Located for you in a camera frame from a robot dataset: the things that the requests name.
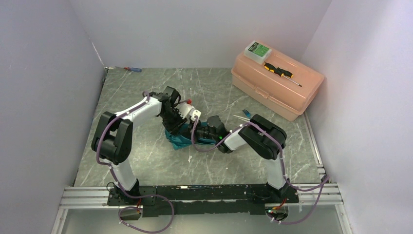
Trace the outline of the teal cloth napkin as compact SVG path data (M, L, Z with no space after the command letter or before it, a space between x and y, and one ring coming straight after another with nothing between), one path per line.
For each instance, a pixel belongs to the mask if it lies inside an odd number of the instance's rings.
M183 123L180 126L177 124L164 124L165 136L172 144L174 150L183 149L192 144L191 142L191 123ZM195 144L198 145L214 145L216 141L213 138L201 137L197 132L194 134Z

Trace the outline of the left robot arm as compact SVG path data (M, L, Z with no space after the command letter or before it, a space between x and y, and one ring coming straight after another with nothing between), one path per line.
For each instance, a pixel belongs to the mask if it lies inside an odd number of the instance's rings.
M129 205L140 198L139 180L129 161L134 128L151 117L161 117L165 129L176 134L187 120L188 112L182 108L191 104L191 100L181 99L179 92L170 86L160 93L144 91L142 96L140 102L123 111L104 112L91 145L97 163L109 167L115 188L121 191L121 199Z

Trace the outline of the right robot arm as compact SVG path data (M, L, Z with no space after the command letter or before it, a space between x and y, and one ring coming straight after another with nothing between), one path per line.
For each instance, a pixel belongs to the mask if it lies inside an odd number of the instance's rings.
M253 149L265 160L267 170L267 186L269 198L281 202L287 196L286 181L282 171L279 154L285 148L286 132L268 119L255 114L248 122L241 124L233 131L228 131L218 116L209 117L206 125L199 123L196 117L188 127L192 144L200 140L212 140L224 154L230 154L245 145Z

